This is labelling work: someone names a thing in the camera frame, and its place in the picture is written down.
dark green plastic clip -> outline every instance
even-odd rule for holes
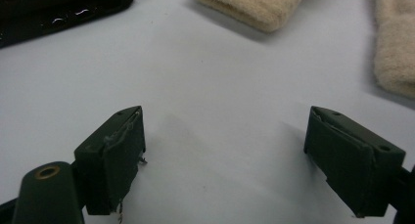
[[[19,197],[0,205],[0,224],[80,224],[84,206],[92,215],[116,212],[145,152],[141,107],[117,112],[75,150],[73,164],[28,172]]]
[[[415,174],[401,167],[404,150],[341,113],[312,107],[304,151],[356,217],[384,216],[391,204],[401,217],[395,223],[415,223]]]

white surface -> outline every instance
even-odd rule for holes
[[[263,34],[194,0],[128,10],[0,50],[0,202],[114,112],[144,110],[149,164],[124,223],[357,219],[302,152],[312,105],[342,112],[415,163],[415,102],[376,86],[373,0],[303,0]],[[86,223],[116,223],[117,216]]]

beige fabric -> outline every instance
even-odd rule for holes
[[[199,0],[259,30],[271,32],[284,25],[301,0]]]
[[[375,75],[385,89],[415,98],[415,0],[376,0]]]

screw hole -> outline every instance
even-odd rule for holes
[[[380,148],[381,150],[385,151],[385,152],[389,152],[389,151],[391,150],[391,148],[389,148],[389,147],[387,147],[387,146],[384,146],[384,145],[379,146],[379,148]]]
[[[59,170],[61,170],[59,166],[56,166],[56,165],[47,166],[47,167],[39,169],[34,175],[34,177],[38,180],[48,179],[58,174]]]

metal ring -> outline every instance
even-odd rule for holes
[[[34,177],[38,180],[48,179],[59,173],[61,168],[57,165],[49,165],[36,171]]]

